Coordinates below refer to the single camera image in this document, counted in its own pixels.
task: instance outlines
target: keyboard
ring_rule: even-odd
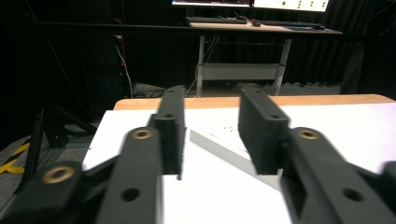
[[[228,24],[247,24],[248,21],[238,19],[225,19],[220,17],[186,17],[188,22],[204,22],[204,23],[228,23]]]
[[[302,21],[262,21],[264,25],[270,26],[298,26],[298,27],[312,27],[321,26],[321,24],[313,22],[302,22]]]

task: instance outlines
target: dark background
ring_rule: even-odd
[[[293,40],[284,82],[342,83],[342,93],[379,93],[396,99],[394,9],[382,20],[373,21],[374,15],[391,2],[332,0],[326,13],[313,13],[172,7],[171,0],[1,1],[0,148],[29,134],[35,102],[40,99],[91,121],[100,119],[119,99],[128,97],[125,70],[120,65],[114,35],[43,33],[26,26],[26,21],[186,26],[187,15],[233,17],[236,12],[249,19],[322,23],[345,34],[385,34],[390,37],[369,41],[365,46],[343,41]],[[194,81],[199,36],[128,34],[123,37],[126,65],[133,82],[169,88],[180,84],[190,86]],[[222,37],[221,40],[281,41],[266,37]],[[281,47],[217,45],[210,62],[276,63],[280,50]]]

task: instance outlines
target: black curtain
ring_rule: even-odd
[[[384,38],[366,43],[358,93],[396,100],[396,2],[368,23],[367,34]]]
[[[19,0],[37,21],[112,24],[108,0]],[[55,82],[57,102],[84,119],[100,118],[123,98],[120,60],[113,34],[40,32]]]
[[[123,18],[124,24],[185,25],[186,8],[172,7],[171,0],[120,0],[119,3],[118,16]],[[133,82],[169,88],[185,85],[186,78],[193,78],[196,61],[191,64],[188,36],[125,34],[124,37],[127,66]]]

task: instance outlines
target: screw hole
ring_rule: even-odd
[[[131,202],[131,201],[135,200],[137,197],[139,197],[139,190],[137,190],[137,189],[126,189],[121,194],[121,198],[125,202]]]
[[[317,133],[314,133],[314,132],[308,131],[308,130],[299,131],[299,135],[300,135],[301,137],[303,137],[303,138],[311,139],[311,140],[312,140],[312,139],[318,139],[318,138],[319,138],[319,136],[318,136]]]
[[[43,182],[46,184],[57,184],[64,182],[68,178],[72,177],[75,173],[75,169],[69,166],[55,167],[52,170],[47,171],[43,176]]]
[[[141,130],[134,133],[133,137],[136,139],[145,139],[150,138],[152,136],[152,132],[147,130]]]
[[[358,193],[354,189],[343,189],[343,194],[346,196],[349,200],[355,201],[355,202],[361,202],[363,201],[363,197],[361,196],[360,193]]]

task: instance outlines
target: yellow tape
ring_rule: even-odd
[[[17,160],[17,158],[22,154],[22,152],[29,148],[30,146],[30,139],[26,140],[25,144],[18,147],[14,153],[9,157],[9,159],[0,166],[0,174],[2,173],[12,173],[12,174],[22,174],[24,172],[23,167],[12,167],[12,164]]]

